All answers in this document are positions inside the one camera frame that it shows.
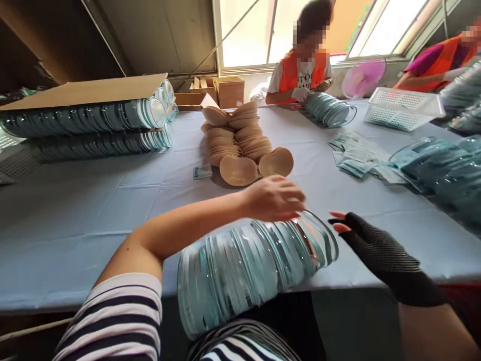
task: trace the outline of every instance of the bright window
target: bright window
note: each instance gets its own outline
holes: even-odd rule
[[[292,48],[294,25],[310,0],[260,0],[219,48],[221,70],[273,67]],[[354,36],[374,0],[336,0],[324,48],[336,60],[349,52]],[[254,0],[215,0],[217,41]]]
[[[260,0],[219,47],[221,72],[272,68],[292,48],[294,25],[310,0]],[[217,41],[254,0],[214,0]],[[322,47],[331,63],[402,55],[441,0],[335,0]]]
[[[349,57],[402,55],[439,4],[440,0],[377,0]]]

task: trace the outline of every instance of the table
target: table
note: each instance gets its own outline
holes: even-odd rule
[[[457,135],[431,124],[412,133],[362,121],[366,101],[347,127],[394,152],[415,139]],[[289,110],[259,109],[260,125],[274,147],[295,160],[289,176],[322,219],[329,210],[355,211],[390,231],[436,281],[481,279],[481,241],[403,186],[369,177],[358,181],[338,171],[327,142],[337,130],[321,130]],[[136,227],[175,207],[234,190],[210,179],[193,180],[204,157],[200,112],[173,123],[172,151],[43,165],[18,184],[0,188],[0,312],[74,309],[87,296],[108,260]],[[337,262],[297,290],[381,286],[342,239]],[[176,254],[164,263],[163,295],[176,293]]]

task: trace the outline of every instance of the stack of plastic bags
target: stack of plastic bags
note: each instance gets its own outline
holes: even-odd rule
[[[481,134],[481,100],[454,118],[448,125],[464,135]]]
[[[196,339],[299,285],[338,255],[333,233],[309,211],[208,234],[180,255],[177,300],[185,333]]]
[[[304,115],[322,128],[339,128],[349,124],[357,108],[326,93],[311,93],[303,103]]]
[[[168,80],[154,96],[112,103],[0,113],[5,132],[28,138],[43,162],[91,159],[168,149],[179,114]]]
[[[474,63],[441,90],[440,95],[446,114],[450,118],[476,103],[481,95],[481,61]]]
[[[389,165],[389,154],[356,132],[340,132],[329,145],[340,171],[357,179],[372,174],[390,184],[406,183],[400,171]]]
[[[418,140],[390,159],[431,202],[481,234],[481,136]]]

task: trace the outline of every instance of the woman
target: woman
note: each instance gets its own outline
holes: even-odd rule
[[[458,36],[425,50],[405,70],[394,89],[438,92],[461,75],[481,43],[481,21]]]
[[[303,8],[294,29],[293,49],[272,74],[267,104],[303,102],[310,90],[326,91],[332,85],[329,54],[319,49],[332,14],[331,0],[314,0]]]
[[[273,222],[297,217],[297,212],[304,209],[304,200],[297,186],[274,175],[238,193],[180,207],[151,219],[112,256],[67,328],[54,360],[159,359],[163,261],[206,233],[239,218]],[[357,215],[332,214],[336,218],[330,222],[335,230],[401,302],[401,328],[410,346],[409,359],[478,359],[476,344],[436,286],[421,272],[417,260],[387,232]],[[265,307],[257,309],[258,313]],[[296,317],[297,311],[286,312],[293,309],[297,307],[278,313],[279,324],[288,316],[286,313]],[[303,327],[291,330],[301,338],[305,332]],[[300,360],[301,352],[316,346],[305,338],[293,349],[271,327],[238,319],[202,336],[189,351],[188,360]],[[317,354],[304,359],[324,357]]]

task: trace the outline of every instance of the open cardboard box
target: open cardboard box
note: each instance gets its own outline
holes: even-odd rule
[[[175,93],[175,103],[179,111],[202,110],[207,106],[219,108],[217,103],[207,93]]]
[[[214,86],[214,78],[194,77],[190,85],[191,93],[207,93],[217,103],[217,90]]]
[[[244,80],[240,77],[215,78],[214,86],[221,109],[239,108],[244,104]]]
[[[67,83],[4,105],[0,111],[150,98],[166,78],[167,73]]]

